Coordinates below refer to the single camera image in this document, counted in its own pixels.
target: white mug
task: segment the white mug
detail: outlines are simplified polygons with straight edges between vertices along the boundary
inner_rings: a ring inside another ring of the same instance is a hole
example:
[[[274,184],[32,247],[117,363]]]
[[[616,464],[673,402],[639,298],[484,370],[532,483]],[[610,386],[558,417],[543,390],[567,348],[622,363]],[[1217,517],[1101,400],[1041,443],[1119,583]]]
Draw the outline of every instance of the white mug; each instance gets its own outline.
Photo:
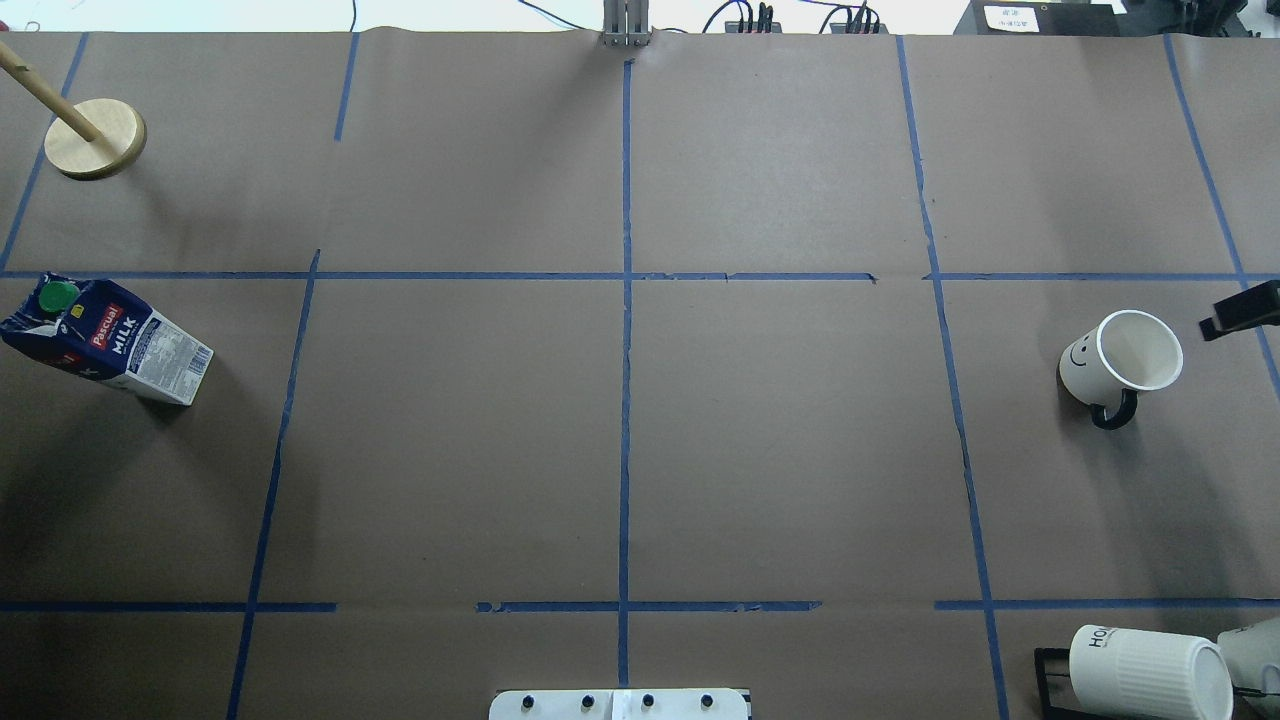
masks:
[[[1160,318],[1117,310],[1066,346],[1057,361],[1062,384],[1114,430],[1133,419],[1138,393],[1164,389],[1183,372],[1183,346]],[[1108,414],[1107,407],[1115,407]]]
[[[1238,688],[1268,696],[1280,693],[1280,618],[1217,637],[1231,682]],[[1280,697],[1244,698],[1263,717],[1280,717]]]
[[[1204,638],[1085,625],[1071,639],[1069,662],[1087,712],[1230,720],[1235,708],[1226,662]]]

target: green bottle cap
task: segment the green bottle cap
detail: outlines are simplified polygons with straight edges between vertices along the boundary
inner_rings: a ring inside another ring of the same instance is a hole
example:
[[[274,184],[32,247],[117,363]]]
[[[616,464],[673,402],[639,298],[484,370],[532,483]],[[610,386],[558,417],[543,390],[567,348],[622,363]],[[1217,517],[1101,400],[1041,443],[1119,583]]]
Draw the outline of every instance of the green bottle cap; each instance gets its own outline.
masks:
[[[40,288],[40,309],[45,313],[61,313],[77,297],[79,297],[79,288],[73,283],[54,281]]]

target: black holder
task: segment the black holder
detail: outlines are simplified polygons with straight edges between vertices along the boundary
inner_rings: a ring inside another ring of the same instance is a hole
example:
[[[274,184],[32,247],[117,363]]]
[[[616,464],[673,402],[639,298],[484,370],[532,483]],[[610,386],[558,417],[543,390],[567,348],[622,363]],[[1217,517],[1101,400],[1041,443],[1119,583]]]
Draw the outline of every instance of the black holder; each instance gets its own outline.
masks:
[[[1280,325],[1280,281],[1267,281],[1213,304],[1213,316],[1201,320],[1204,341],[1258,325]]]
[[[1048,679],[1069,678],[1064,673],[1048,673],[1044,670],[1048,662],[1066,662],[1071,657],[1071,651],[1065,647],[1037,647],[1036,648],[1036,688],[1041,696],[1041,717],[1044,720],[1112,720],[1108,715],[1094,715],[1083,710],[1057,707],[1050,698]],[[1263,693],[1253,688],[1231,688],[1235,697],[1277,697],[1277,693]]]
[[[1041,717],[1044,720],[1110,720],[1105,715],[1093,715],[1083,710],[1057,707],[1050,698],[1048,674],[1044,671],[1046,661],[1066,661],[1071,657],[1071,651],[1065,647],[1037,647],[1036,648],[1036,687],[1041,694]]]

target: label sticker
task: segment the label sticker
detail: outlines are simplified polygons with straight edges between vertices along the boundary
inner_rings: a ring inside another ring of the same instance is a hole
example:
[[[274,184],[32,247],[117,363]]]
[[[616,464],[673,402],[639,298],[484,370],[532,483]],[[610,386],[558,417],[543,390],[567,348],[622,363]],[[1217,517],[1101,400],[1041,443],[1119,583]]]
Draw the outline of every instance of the label sticker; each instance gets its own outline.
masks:
[[[1000,8],[996,5],[983,5],[987,14],[987,27],[1002,29],[1005,32],[1039,32],[1039,23],[1036,22],[1036,8]]]

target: black box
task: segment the black box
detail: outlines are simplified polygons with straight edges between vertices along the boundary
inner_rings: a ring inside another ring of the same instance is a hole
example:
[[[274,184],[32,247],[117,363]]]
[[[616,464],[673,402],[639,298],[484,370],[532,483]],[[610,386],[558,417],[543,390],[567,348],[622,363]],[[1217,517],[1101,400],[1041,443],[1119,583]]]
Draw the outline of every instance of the black box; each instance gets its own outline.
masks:
[[[1036,29],[1009,32],[987,24],[984,8],[997,10],[1027,8],[1036,14]],[[1079,3],[996,3],[993,0],[969,0],[969,6],[956,24],[955,35],[1088,35],[1115,37],[1120,35],[1115,10],[1111,5],[1091,5]]]

